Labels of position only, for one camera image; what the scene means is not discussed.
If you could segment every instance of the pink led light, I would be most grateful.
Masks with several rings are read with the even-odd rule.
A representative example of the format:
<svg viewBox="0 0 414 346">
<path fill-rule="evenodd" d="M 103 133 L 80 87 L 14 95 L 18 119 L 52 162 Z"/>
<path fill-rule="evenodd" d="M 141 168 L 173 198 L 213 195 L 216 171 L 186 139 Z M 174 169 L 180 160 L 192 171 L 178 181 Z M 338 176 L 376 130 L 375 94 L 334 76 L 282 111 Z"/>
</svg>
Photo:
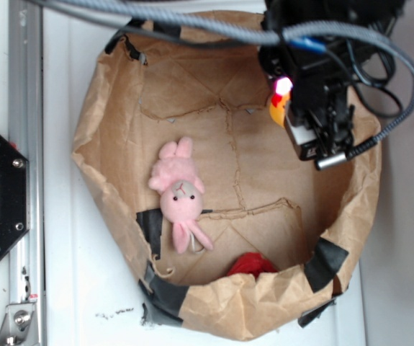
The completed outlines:
<svg viewBox="0 0 414 346">
<path fill-rule="evenodd" d="M 290 81 L 290 78 L 284 77 L 276 81 L 276 94 L 284 96 L 292 90 L 293 83 Z"/>
</svg>

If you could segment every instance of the cable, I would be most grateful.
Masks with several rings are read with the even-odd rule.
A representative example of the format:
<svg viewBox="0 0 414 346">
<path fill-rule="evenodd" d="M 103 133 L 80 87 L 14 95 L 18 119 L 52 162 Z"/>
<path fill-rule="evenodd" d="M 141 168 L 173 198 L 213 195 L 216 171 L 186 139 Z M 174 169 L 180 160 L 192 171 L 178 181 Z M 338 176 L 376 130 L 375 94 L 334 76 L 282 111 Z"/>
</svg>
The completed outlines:
<svg viewBox="0 0 414 346">
<path fill-rule="evenodd" d="M 165 9 L 159 9 L 147 5 L 135 4 L 131 1 L 120 2 L 114 0 L 55 0 L 56 2 L 69 4 L 96 11 L 123 14 L 136 19 L 150 19 L 169 25 L 181 25 L 203 29 L 209 32 L 227 36 L 233 40 L 251 45 L 278 45 L 280 37 L 272 31 L 251 30 L 238 25 L 221 22 L 216 19 L 180 14 Z"/>
<path fill-rule="evenodd" d="M 101 25 L 105 27 L 111 27 L 114 29 L 119 30 L 120 32 L 124 33 L 132 33 L 132 34 L 138 34 L 143 35 L 146 37 L 155 38 L 158 40 L 165 40 L 167 42 L 175 43 L 178 45 L 184 45 L 190 48 L 196 48 L 196 49 L 224 49 L 224 48 L 235 48 L 243 46 L 244 43 L 233 41 L 233 40 L 225 40 L 220 42 L 211 42 L 211 43 L 196 43 L 191 42 L 188 40 L 182 40 L 180 38 L 167 35 L 163 32 L 155 32 L 155 31 L 149 31 L 145 30 L 140 27 L 132 27 L 132 26 L 122 26 L 121 24 L 118 24 L 113 21 L 104 20 L 104 19 L 98 19 L 96 17 L 87 15 L 83 12 L 77 12 L 72 9 L 67 9 L 64 6 L 57 5 L 54 1 L 45 1 L 45 0 L 26 0 L 28 2 L 31 2 L 33 4 L 36 4 L 38 6 L 43 6 L 45 8 L 51 9 L 56 12 L 60 12 L 62 14 L 66 14 L 68 16 L 84 20 L 86 22 L 90 22 L 96 25 Z"/>
<path fill-rule="evenodd" d="M 194 15 L 178 14 L 150 6 L 134 4 L 132 2 L 116 2 L 113 0 L 56 0 L 57 2 L 79 6 L 82 8 L 97 11 L 124 14 L 137 19 L 151 19 L 160 23 L 170 25 L 183 25 L 197 29 L 203 29 L 224 35 L 233 40 L 241 41 L 252 45 L 275 46 L 278 44 L 290 43 L 292 40 L 301 37 L 338 36 L 352 40 L 359 40 L 369 43 L 378 49 L 399 58 L 411 73 L 413 80 L 412 95 L 408 106 L 390 124 L 385 126 L 378 134 L 367 139 L 358 146 L 353 147 L 347 154 L 347 159 L 363 153 L 382 139 L 398 126 L 414 110 L 414 62 L 389 38 L 365 27 L 359 27 L 342 22 L 306 22 L 299 25 L 292 25 L 282 30 L 280 35 L 271 31 L 250 30 L 237 25 L 224 23 L 214 19 L 197 17 Z"/>
<path fill-rule="evenodd" d="M 386 77 L 379 79 L 368 74 L 364 70 L 363 66 L 359 63 L 354 52 L 354 44 L 352 40 L 346 40 L 346 46 L 348 48 L 348 54 L 351 60 L 352 68 L 363 84 L 367 85 L 368 87 L 382 88 L 389 83 L 395 74 L 395 61 L 390 54 L 377 52 L 379 59 L 384 67 L 384 71 L 386 72 Z"/>
<path fill-rule="evenodd" d="M 375 110 L 365 100 L 364 94 L 361 92 L 361 90 L 358 86 L 359 81 L 354 81 L 354 78 L 352 77 L 351 72 L 348 70 L 347 66 L 343 63 L 343 61 L 331 50 L 328 50 L 328 49 L 325 50 L 325 54 L 327 56 L 329 56 L 331 58 L 331 60 L 333 60 L 340 67 L 340 69 L 344 72 L 344 74 L 348 78 L 349 84 L 353 87 L 357 97 L 359 98 L 360 103 L 362 103 L 363 106 L 370 113 L 376 115 L 377 117 L 382 117 L 384 119 L 396 118 L 396 117 L 400 116 L 400 114 L 402 114 L 403 106 L 402 106 L 402 102 L 398 99 L 398 97 L 395 94 L 393 94 L 390 90 L 387 90 L 383 87 L 377 87 L 377 86 L 373 86 L 373 87 L 375 89 L 385 93 L 387 96 L 389 96 L 392 99 L 392 101 L 394 101 L 394 103 L 397 105 L 399 110 L 398 110 L 398 112 L 393 113 L 393 114 L 385 114 L 385 113 L 382 113 L 382 112 L 379 112 L 379 111 Z"/>
</svg>

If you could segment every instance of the yellow part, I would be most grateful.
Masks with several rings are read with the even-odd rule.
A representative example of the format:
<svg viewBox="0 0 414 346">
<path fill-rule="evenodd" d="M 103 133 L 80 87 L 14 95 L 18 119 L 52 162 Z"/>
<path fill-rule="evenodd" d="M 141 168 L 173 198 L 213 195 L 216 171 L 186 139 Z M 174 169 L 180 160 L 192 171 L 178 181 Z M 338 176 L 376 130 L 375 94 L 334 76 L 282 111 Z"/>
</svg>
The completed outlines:
<svg viewBox="0 0 414 346">
<path fill-rule="evenodd" d="M 285 128 L 285 104 L 288 101 L 288 97 L 283 97 L 282 100 L 277 104 L 275 107 L 272 102 L 269 105 L 269 113 L 271 114 L 271 118 L 277 124 Z"/>
</svg>

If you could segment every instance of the crumpled brown paper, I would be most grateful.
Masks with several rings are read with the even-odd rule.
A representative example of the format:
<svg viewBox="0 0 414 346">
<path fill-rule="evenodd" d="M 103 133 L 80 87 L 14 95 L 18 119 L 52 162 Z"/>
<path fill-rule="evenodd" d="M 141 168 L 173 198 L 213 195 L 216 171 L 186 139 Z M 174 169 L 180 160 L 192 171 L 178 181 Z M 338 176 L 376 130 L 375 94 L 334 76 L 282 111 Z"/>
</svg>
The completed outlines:
<svg viewBox="0 0 414 346">
<path fill-rule="evenodd" d="M 259 28 L 260 15 L 209 12 L 209 17 Z M 184 30 L 199 42 L 218 36 Z M 286 132 L 269 117 L 270 90 L 256 47 L 195 50 L 130 35 L 146 64 L 121 42 L 102 54 L 74 138 L 73 159 L 132 273 L 156 274 L 190 285 L 179 312 L 183 326 L 250 340 L 296 319 L 344 292 L 372 227 L 379 192 L 380 149 L 317 172 L 298 160 Z M 355 136 L 378 131 L 357 105 Z M 213 252 L 183 255 L 164 221 L 161 258 L 151 254 L 136 213 L 158 208 L 148 188 L 160 147 L 194 140 L 193 158 L 204 181 L 199 224 Z M 304 273 L 319 237 L 349 252 L 337 276 L 313 293 Z M 255 280 L 224 278 L 245 252 L 260 252 L 279 269 Z"/>
</svg>

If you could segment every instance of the black tape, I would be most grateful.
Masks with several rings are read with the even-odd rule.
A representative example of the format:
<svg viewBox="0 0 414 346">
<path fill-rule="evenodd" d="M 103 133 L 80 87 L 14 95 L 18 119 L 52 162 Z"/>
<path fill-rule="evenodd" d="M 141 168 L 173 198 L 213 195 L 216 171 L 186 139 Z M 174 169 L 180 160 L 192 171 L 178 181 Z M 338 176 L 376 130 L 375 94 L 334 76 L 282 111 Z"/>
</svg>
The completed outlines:
<svg viewBox="0 0 414 346">
<path fill-rule="evenodd" d="M 167 314 L 164 310 L 159 309 L 152 303 L 143 304 L 144 314 L 141 319 L 142 324 L 155 323 L 165 324 L 166 326 L 181 327 L 183 320 L 179 317 Z"/>
<path fill-rule="evenodd" d="M 172 37 L 179 38 L 181 35 L 181 27 L 179 25 L 170 25 L 165 23 L 154 22 L 154 31 L 162 32 Z"/>
<path fill-rule="evenodd" d="M 168 314 L 178 316 L 189 286 L 167 283 L 154 273 L 151 265 L 148 265 L 144 279 L 153 291 L 149 297 L 150 301 Z"/>
<path fill-rule="evenodd" d="M 148 264 L 144 279 L 149 284 L 152 292 L 149 292 L 139 282 L 147 298 L 146 304 L 143 304 L 145 309 L 143 322 L 150 321 L 157 324 L 181 326 L 183 320 L 178 315 L 186 298 L 189 286 L 167 283 L 154 273 L 151 264 Z"/>
<path fill-rule="evenodd" d="M 308 324 L 310 324 L 312 321 L 314 321 L 315 319 L 318 319 L 320 317 L 320 315 L 331 305 L 335 304 L 335 299 L 333 298 L 331 301 L 329 301 L 326 304 L 323 304 L 321 307 L 316 308 L 312 311 L 309 311 L 307 313 L 304 313 L 299 319 L 298 319 L 298 324 L 300 325 L 300 327 L 304 328 L 306 327 Z"/>
<path fill-rule="evenodd" d="M 331 241 L 319 239 L 314 256 L 305 265 L 306 278 L 314 293 L 334 279 L 348 255 L 349 252 Z"/>
<path fill-rule="evenodd" d="M 150 250 L 157 260 L 161 258 L 162 221 L 160 208 L 136 213 L 136 222 L 140 225 L 146 241 L 150 244 Z"/>
<path fill-rule="evenodd" d="M 141 19 L 132 19 L 130 20 L 125 26 L 126 27 L 141 27 L 144 24 L 145 20 L 141 20 Z M 118 30 L 114 36 L 112 36 L 112 38 L 109 40 L 109 42 L 106 44 L 106 47 L 104 48 L 104 52 L 106 54 L 111 54 L 115 47 L 117 46 L 120 38 L 122 38 L 122 36 L 125 35 L 125 32 L 122 30 Z M 136 48 L 130 43 L 130 41 L 128 40 L 128 38 L 125 41 L 125 45 L 127 46 L 128 51 L 130 52 L 130 57 L 133 59 L 139 59 L 140 57 L 140 52 L 138 52 L 136 50 Z"/>
</svg>

